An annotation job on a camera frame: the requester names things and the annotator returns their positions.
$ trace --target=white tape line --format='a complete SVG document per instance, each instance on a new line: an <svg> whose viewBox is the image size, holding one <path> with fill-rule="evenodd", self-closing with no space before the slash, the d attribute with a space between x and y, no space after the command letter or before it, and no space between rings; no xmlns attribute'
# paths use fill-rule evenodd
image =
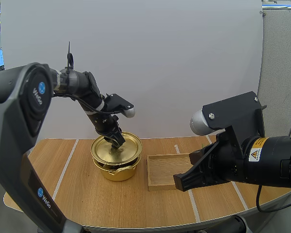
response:
<svg viewBox="0 0 291 233"><path fill-rule="evenodd" d="M235 184L234 181L232 181L232 184L233 184L233 186L234 186L234 188L235 188L235 190L236 190L236 193L237 193L239 199L240 199L241 202L242 202L242 205L243 205L244 209L245 209L245 210L248 210L248 206L247 206L246 202L244 201L243 196L242 196L242 194L240 193L240 191L239 191L237 185Z"/></svg>
<svg viewBox="0 0 291 233"><path fill-rule="evenodd" d="M191 200L193 211L194 211L194 215L195 215L195 220L196 220L196 222L200 222L199 213L198 213L197 206L196 206L196 203L195 203L195 199L194 199L194 196L193 196L193 192L192 192L191 189L189 190L189 196L190 196L190 200Z"/></svg>
<svg viewBox="0 0 291 233"><path fill-rule="evenodd" d="M211 144L212 142L211 142L211 140L210 140L208 135L206 135L206 138L208 139L209 144Z"/></svg>
<svg viewBox="0 0 291 233"><path fill-rule="evenodd" d="M175 148L176 148L176 152L177 152L177 154L180 154L179 147L178 147L177 144L175 144Z"/></svg>
<svg viewBox="0 0 291 233"><path fill-rule="evenodd" d="M179 147L178 147L177 144L175 144L175 148L176 148L177 154L180 154ZM200 222L199 213L198 213L198 210L197 210L197 206L196 206L196 203L195 203L195 199L194 199L192 190L189 190L189 196L190 196L192 208L193 208L194 215L195 215L195 220L196 220L196 222Z"/></svg>
<svg viewBox="0 0 291 233"><path fill-rule="evenodd" d="M55 198L56 198L56 195L57 195L57 192L58 192L59 186L60 186L60 184L61 184L61 182L62 182L62 180L63 180L63 178L64 178L65 172L66 172L66 170L67 170L67 167L68 167L68 165L69 165L69 162L70 162L70 160L71 160L71 157L72 157L73 152L74 152L74 150L75 150L75 148L76 148L76 146L77 146L78 141L79 141L79 140L77 139L76 142L74 143L74 146L73 146L73 148L72 148L72 150L71 150L71 152L70 152L70 155L69 155L69 157L68 157L68 159L67 159L67 161L66 161L66 164L65 164L65 166L64 166L64 168L63 168L63 171L62 171L62 173L61 173L61 175L60 175L59 181L57 182L57 185L56 185L56 188L55 188L55 191L54 191L53 197L52 197L53 200L55 200Z"/></svg>

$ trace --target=gold pot lid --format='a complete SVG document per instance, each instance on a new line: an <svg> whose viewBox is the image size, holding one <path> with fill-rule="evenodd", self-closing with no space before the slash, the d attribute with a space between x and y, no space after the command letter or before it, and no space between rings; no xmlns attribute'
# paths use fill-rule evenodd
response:
<svg viewBox="0 0 291 233"><path fill-rule="evenodd" d="M107 165L126 164L136 159L142 150L140 139L128 132L122 132L125 139L123 145L115 149L103 136L97 138L92 144L92 156L97 161Z"/></svg>

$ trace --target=gray partition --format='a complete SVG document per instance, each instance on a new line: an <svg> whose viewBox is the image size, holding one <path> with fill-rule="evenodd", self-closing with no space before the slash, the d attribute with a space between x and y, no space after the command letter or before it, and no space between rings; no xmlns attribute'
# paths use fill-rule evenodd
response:
<svg viewBox="0 0 291 233"><path fill-rule="evenodd" d="M263 53L258 97L266 136L291 132L291 8L263 8Z"/></svg>

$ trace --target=wooden tray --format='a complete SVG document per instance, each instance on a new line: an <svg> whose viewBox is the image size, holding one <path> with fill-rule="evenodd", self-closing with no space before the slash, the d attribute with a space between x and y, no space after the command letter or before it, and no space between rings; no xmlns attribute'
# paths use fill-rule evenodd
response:
<svg viewBox="0 0 291 233"><path fill-rule="evenodd" d="M176 189L173 175L188 171L189 154L157 154L147 156L148 190Z"/></svg>

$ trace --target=wooden table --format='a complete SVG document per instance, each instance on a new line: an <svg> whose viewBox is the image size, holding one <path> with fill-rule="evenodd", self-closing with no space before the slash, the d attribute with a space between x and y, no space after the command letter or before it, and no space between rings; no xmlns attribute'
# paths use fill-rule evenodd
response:
<svg viewBox="0 0 291 233"><path fill-rule="evenodd" d="M90 152L94 140L44 139L29 159L65 216L81 225L109 228L176 226L245 213L255 208L257 185L229 182L178 190L148 191L146 156L189 153L215 141L215 136L142 139L142 159L127 181L105 179ZM289 188L263 187L260 203L283 197ZM4 203L20 208L8 194Z"/></svg>

